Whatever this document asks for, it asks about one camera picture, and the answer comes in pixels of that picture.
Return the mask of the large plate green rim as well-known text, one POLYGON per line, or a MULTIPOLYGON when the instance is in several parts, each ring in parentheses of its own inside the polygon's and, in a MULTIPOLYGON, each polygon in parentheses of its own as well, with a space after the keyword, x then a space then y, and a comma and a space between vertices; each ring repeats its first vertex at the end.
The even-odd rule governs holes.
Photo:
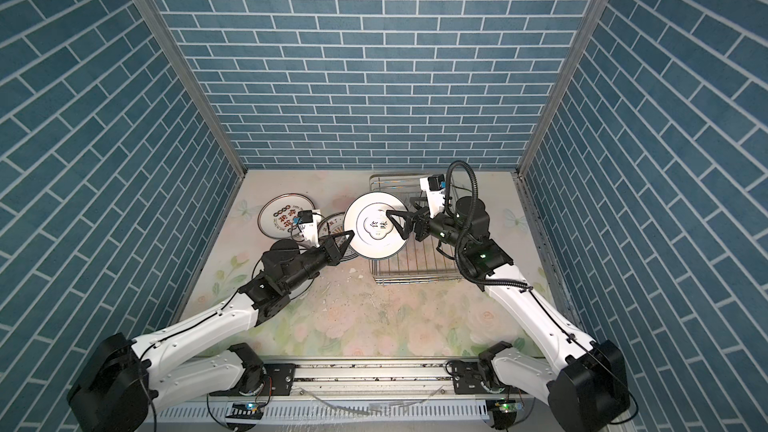
POLYGON ((287 193, 270 200, 258 214, 259 230, 272 239, 286 239, 291 236, 294 219, 302 210, 314 209, 314 202, 298 193, 287 193))

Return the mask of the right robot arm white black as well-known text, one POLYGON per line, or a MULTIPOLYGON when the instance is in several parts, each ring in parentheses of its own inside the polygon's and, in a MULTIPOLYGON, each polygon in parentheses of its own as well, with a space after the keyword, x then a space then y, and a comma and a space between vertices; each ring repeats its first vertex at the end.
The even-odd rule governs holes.
POLYGON ((492 238, 490 216, 471 166, 452 162, 422 181, 423 196, 386 211, 404 239, 447 245, 460 276, 500 304, 538 347, 531 357, 501 341, 478 357, 481 383, 493 393, 522 390, 550 408, 565 431, 600 431, 633 420, 639 403, 627 383, 625 358, 597 342, 551 305, 492 238))

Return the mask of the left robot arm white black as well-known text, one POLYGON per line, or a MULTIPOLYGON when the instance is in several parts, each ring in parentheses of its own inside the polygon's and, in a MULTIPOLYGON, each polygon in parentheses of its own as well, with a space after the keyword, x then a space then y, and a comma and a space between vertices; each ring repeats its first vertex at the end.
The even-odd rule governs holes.
POLYGON ((324 237, 306 250, 280 240, 262 255, 262 270, 228 299, 156 332, 116 333, 93 350, 67 395, 84 431, 135 431, 147 417, 211 392, 250 393, 263 365, 246 344, 212 359, 198 353, 281 312, 327 266, 340 264, 355 234, 324 237))

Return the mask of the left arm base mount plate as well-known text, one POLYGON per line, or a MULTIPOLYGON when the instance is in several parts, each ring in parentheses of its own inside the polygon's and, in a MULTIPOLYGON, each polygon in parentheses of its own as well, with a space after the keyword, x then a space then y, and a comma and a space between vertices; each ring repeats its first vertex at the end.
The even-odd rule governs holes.
POLYGON ((297 365, 267 363, 263 366, 260 397, 288 397, 291 394, 297 365))

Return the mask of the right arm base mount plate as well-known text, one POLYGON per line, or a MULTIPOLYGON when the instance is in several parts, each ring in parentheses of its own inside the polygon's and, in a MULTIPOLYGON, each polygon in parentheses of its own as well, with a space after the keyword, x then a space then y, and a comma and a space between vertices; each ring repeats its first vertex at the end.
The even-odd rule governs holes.
POLYGON ((457 395, 494 394, 499 388, 485 362, 450 360, 444 364, 457 395))

